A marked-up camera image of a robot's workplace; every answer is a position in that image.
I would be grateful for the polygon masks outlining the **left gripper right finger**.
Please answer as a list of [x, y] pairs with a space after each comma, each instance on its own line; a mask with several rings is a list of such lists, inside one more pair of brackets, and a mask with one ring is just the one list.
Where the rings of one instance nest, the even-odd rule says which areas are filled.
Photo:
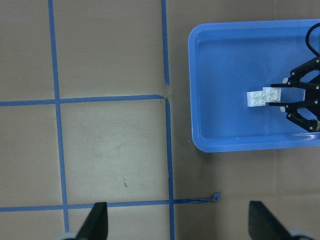
[[248, 233], [252, 240], [293, 240], [294, 237], [261, 201], [251, 200]]

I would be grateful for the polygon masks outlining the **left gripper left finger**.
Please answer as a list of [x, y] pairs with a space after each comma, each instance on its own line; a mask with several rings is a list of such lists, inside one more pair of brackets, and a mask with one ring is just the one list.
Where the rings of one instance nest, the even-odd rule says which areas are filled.
[[76, 240], [106, 240], [108, 238], [108, 211], [106, 202], [96, 202], [83, 225]]

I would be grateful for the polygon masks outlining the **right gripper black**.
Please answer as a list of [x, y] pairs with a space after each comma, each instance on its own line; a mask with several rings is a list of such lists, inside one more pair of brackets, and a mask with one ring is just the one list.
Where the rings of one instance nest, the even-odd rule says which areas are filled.
[[[307, 74], [320, 69], [320, 58], [317, 56], [290, 72], [287, 83], [273, 83], [271, 88], [298, 88], [304, 90], [304, 98], [297, 102], [269, 102], [272, 107], [284, 107], [286, 118], [300, 128], [315, 133], [320, 131], [320, 76], [317, 75], [309, 82], [301, 79]], [[299, 109], [307, 109], [315, 119], [306, 119]]]

